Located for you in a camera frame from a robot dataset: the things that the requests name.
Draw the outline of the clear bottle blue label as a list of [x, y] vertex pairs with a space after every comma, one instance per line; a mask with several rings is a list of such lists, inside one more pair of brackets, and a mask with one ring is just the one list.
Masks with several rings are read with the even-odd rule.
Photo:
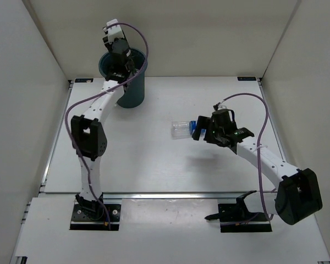
[[196, 121], [176, 121], [171, 123], [171, 136], [172, 139], [184, 139], [192, 137], [196, 129]]

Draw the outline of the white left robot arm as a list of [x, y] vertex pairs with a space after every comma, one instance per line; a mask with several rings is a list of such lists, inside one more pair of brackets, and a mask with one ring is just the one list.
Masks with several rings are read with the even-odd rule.
[[80, 116], [71, 119], [71, 135], [80, 150], [81, 192], [76, 200], [83, 213], [93, 221], [103, 221], [108, 216], [103, 206], [100, 186], [100, 161], [107, 148], [103, 125], [116, 102], [125, 94], [121, 86], [109, 89], [126, 81], [136, 73], [131, 49], [125, 37], [104, 37], [104, 44], [111, 56], [111, 66], [106, 74], [99, 98]]

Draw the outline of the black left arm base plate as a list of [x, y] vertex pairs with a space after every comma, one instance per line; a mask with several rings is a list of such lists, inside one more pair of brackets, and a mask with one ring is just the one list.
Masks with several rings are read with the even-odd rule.
[[106, 219], [106, 213], [101, 209], [98, 213], [87, 212], [76, 202], [70, 219], [70, 230], [99, 230], [118, 231], [121, 215], [121, 204], [105, 204], [110, 222]]

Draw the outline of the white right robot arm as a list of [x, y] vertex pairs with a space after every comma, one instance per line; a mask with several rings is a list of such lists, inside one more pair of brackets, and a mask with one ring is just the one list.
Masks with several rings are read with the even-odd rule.
[[203, 135], [205, 142], [229, 148], [256, 167], [277, 189], [277, 192], [262, 194], [249, 191], [237, 197], [231, 208], [206, 216], [206, 220], [249, 221], [267, 212], [294, 225], [322, 209], [316, 173], [287, 163], [259, 144], [250, 130], [237, 127], [233, 110], [221, 109], [210, 117], [199, 116], [197, 121], [190, 122], [189, 131], [194, 140]]

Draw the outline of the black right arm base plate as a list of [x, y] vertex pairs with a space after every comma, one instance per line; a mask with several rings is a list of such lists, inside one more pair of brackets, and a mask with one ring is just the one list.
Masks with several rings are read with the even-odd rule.
[[219, 220], [221, 233], [266, 233], [272, 227], [263, 212], [249, 212], [245, 199], [257, 191], [249, 191], [235, 199], [235, 203], [219, 203], [218, 213], [209, 214], [206, 221]]

